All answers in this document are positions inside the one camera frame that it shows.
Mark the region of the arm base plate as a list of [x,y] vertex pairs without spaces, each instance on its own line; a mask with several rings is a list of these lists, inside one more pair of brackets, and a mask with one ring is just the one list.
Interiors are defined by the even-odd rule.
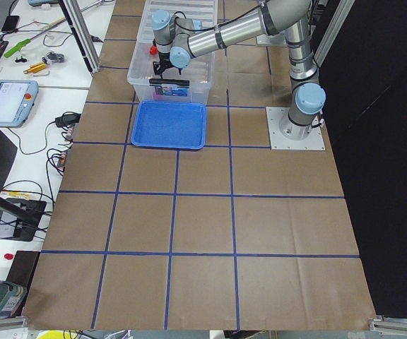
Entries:
[[325,151],[322,129],[313,128],[319,121],[314,118],[309,126],[298,126],[289,120],[288,107],[266,107],[269,140],[272,150]]

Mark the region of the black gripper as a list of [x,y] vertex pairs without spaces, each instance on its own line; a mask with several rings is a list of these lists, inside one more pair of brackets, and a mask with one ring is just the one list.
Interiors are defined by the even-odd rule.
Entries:
[[163,73],[168,70],[173,68],[174,66],[172,65],[170,61],[170,53],[163,53],[158,49],[158,46],[156,44],[156,41],[153,41],[152,46],[155,46],[157,49],[157,55],[159,56],[158,61],[154,61],[152,63],[153,65],[153,72],[155,75],[160,76],[161,78],[163,77]]

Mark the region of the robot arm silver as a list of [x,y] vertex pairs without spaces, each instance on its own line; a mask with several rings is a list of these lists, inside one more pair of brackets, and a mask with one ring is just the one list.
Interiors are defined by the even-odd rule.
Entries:
[[182,70],[199,56],[260,35],[275,36],[284,32],[290,60],[292,104],[280,120],[279,129],[291,140],[303,140],[315,128],[314,118],[326,101],[310,44],[309,6],[309,1],[263,1],[241,16],[210,28],[204,28],[199,20],[179,11],[157,10],[151,16],[153,44],[159,53],[159,60],[153,62],[153,71],[161,76],[170,68]]

